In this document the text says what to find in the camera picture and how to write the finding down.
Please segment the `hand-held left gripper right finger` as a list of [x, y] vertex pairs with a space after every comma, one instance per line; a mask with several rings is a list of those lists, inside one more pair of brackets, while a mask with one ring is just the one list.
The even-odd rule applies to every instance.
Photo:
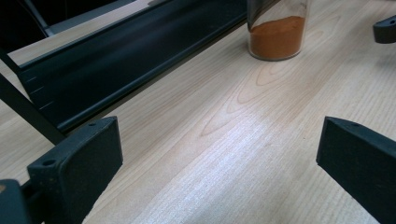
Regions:
[[396, 224], [396, 142], [359, 123], [324, 119], [317, 164], [380, 224]]

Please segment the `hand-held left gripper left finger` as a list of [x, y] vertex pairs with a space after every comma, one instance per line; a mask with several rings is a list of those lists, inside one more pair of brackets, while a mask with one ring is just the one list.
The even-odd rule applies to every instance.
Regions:
[[35, 224], [81, 224], [122, 165], [115, 117], [80, 128], [27, 166]]

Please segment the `glass jar of orange powder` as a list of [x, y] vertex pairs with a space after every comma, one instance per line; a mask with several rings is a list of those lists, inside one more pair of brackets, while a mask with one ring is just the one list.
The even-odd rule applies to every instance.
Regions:
[[310, 0], [247, 0], [249, 53], [282, 61], [302, 48]]

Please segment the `black metal shelf rack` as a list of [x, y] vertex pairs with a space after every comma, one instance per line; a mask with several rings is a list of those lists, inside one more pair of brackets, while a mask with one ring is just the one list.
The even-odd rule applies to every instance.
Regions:
[[0, 74], [0, 100], [57, 144], [247, 17], [246, 0], [164, 0]]

